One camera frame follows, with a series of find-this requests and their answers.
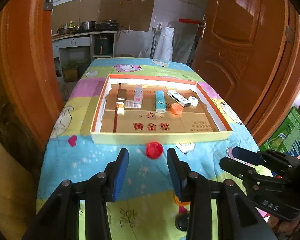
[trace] door hinge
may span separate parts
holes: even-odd
[[[294,43],[294,37],[296,35],[296,30],[291,26],[286,26],[286,41],[293,44]]]

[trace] wooden door frame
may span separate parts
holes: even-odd
[[[51,11],[44,11],[43,3],[9,0],[0,12],[0,77],[18,118],[42,150],[63,107],[53,60]]]
[[[290,60],[284,54],[273,82],[253,117],[246,124],[260,146],[286,118],[300,90],[300,15],[295,12],[295,39]]]

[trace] red lid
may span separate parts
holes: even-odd
[[[163,147],[158,142],[150,142],[146,146],[146,155],[150,159],[157,159],[163,153]]]

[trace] carved door panel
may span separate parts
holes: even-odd
[[[277,71],[288,24],[286,0],[209,0],[192,68],[244,124]]]

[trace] colorful tablecloth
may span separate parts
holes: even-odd
[[[90,137],[90,126],[102,87],[111,73],[168,76],[199,82],[225,116],[233,133],[224,141],[163,145],[164,152],[157,160],[146,157],[145,145],[95,144]],[[180,240],[186,233],[175,227],[179,207],[172,196],[167,150],[175,148],[181,161],[207,179],[223,181],[231,178],[244,189],[241,180],[219,166],[222,157],[232,157],[232,148],[236,146],[258,151],[257,144],[235,112],[187,65],[143,58],[96,59],[78,81],[53,128],[42,165],[37,210],[61,181],[87,180],[114,161],[121,148],[127,148],[129,166],[121,196],[116,203],[107,203],[112,239]],[[270,171],[261,166],[257,171],[271,176]],[[214,202],[212,214],[213,236],[218,239]],[[84,202],[80,208],[79,238],[85,239]]]

